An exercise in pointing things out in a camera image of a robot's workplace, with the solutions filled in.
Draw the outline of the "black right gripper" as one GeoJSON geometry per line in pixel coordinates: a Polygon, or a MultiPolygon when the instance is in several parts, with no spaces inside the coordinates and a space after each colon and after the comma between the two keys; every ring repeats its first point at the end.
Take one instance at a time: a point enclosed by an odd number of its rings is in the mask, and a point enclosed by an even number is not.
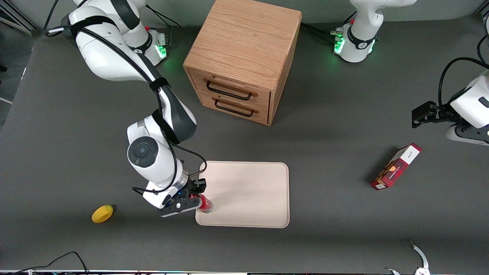
{"type": "Polygon", "coordinates": [[[196,195],[202,194],[206,191],[206,179],[199,179],[198,181],[190,179],[189,185],[179,190],[173,197],[174,202],[187,202],[192,198],[196,198],[196,195]]]}

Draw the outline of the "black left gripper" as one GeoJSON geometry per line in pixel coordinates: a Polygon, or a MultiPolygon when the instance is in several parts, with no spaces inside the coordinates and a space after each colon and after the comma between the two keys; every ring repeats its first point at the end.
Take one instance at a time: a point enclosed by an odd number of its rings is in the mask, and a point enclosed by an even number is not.
{"type": "MultiPolygon", "coordinates": [[[[450,106],[440,106],[433,101],[427,101],[411,111],[411,127],[413,129],[426,123],[450,122],[458,125],[460,115],[450,106]]],[[[462,142],[489,143],[489,126],[475,128],[470,125],[458,125],[455,134],[462,142]]]]}

